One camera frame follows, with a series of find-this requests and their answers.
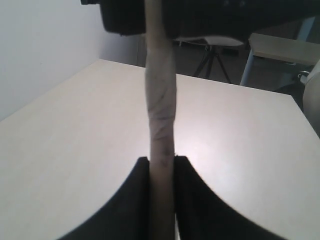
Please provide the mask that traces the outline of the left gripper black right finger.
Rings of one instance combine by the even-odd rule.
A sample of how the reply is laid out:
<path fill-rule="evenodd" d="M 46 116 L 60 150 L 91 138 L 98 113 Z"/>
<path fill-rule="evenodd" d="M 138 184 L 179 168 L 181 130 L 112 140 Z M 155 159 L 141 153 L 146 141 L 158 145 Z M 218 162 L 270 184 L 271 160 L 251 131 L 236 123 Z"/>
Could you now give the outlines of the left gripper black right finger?
<path fill-rule="evenodd" d="M 279 240 L 247 219 L 202 180 L 185 156 L 174 158 L 174 205 L 182 240 Z"/>

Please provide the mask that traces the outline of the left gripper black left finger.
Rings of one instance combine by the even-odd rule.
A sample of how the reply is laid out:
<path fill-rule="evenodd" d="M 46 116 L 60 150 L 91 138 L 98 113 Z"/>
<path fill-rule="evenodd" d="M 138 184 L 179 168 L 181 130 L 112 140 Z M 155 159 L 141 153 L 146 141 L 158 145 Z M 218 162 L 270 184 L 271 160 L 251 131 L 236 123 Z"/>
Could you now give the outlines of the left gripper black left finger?
<path fill-rule="evenodd" d="M 149 167 L 146 157 L 136 161 L 112 198 L 62 240 L 147 240 L 149 238 Z"/>

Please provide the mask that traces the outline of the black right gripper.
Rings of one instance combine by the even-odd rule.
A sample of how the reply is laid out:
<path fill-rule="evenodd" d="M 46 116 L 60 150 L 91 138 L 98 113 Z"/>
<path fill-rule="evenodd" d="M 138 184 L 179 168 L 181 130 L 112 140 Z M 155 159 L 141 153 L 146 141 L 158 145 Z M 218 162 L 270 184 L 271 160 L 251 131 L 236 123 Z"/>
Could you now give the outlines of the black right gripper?
<path fill-rule="evenodd" d="M 124 36 L 146 33 L 143 0 L 82 0 L 99 5 L 107 32 Z M 318 0 L 163 0 L 161 16 L 169 39 L 222 36 L 247 40 L 261 29 L 320 14 Z"/>

